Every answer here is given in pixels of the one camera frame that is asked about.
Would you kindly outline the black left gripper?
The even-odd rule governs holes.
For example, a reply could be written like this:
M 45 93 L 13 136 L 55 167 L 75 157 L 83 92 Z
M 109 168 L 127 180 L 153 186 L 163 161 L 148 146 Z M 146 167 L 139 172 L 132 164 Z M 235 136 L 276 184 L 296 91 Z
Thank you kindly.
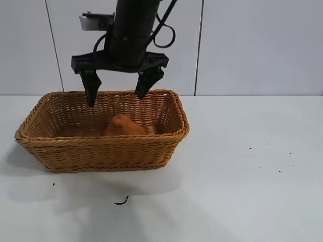
M 71 57 L 71 68 L 80 74 L 89 107 L 94 107 L 101 85 L 97 70 L 139 73 L 135 89 L 139 99 L 164 77 L 161 67 L 167 67 L 169 58 L 164 53 L 147 51 L 152 36 L 153 32 L 138 36 L 107 32 L 98 38 L 91 52 Z

